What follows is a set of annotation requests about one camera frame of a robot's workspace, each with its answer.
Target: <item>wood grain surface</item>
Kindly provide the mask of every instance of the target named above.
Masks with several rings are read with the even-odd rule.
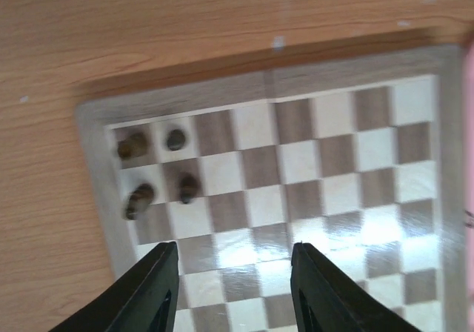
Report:
[[[463,42],[473,19],[474,0],[0,0],[0,329],[45,331],[113,280],[77,104]]]

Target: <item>chessboard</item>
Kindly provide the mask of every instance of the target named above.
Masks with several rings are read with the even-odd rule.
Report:
[[[325,253],[423,331],[442,331],[435,76],[242,102],[113,126],[143,156],[115,158],[121,199],[141,183],[137,258],[177,241],[175,331],[297,331],[295,242]],[[169,150],[180,130],[184,146]],[[178,178],[200,183],[180,202]]]

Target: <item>pink object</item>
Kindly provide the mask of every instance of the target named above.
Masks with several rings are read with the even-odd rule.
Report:
[[[466,209],[474,213],[474,46],[471,47],[466,58]],[[474,230],[467,229],[467,288],[470,296],[469,324],[474,331]]]

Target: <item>black chess piece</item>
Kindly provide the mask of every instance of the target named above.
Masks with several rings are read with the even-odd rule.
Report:
[[[125,207],[126,219],[137,219],[140,213],[146,211],[155,198],[155,190],[150,184],[139,185],[129,196]]]
[[[166,146],[172,152],[180,150],[186,144],[186,135],[180,129],[171,130],[166,139]]]
[[[191,174],[184,174],[179,181],[179,199],[188,205],[197,196],[199,190],[198,180]]]
[[[117,154],[122,160],[144,156],[148,151],[148,140],[143,133],[134,133],[127,139],[120,141]]]

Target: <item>checkered pattern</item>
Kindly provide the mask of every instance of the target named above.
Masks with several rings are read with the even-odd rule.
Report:
[[[158,197],[134,222],[138,259],[176,240],[175,331],[297,331],[290,254],[310,242],[378,301],[442,331],[436,227],[435,79],[430,76],[176,115],[134,128],[146,157],[122,163],[123,200]],[[167,133],[187,136],[166,150]],[[201,183],[191,205],[177,179]]]

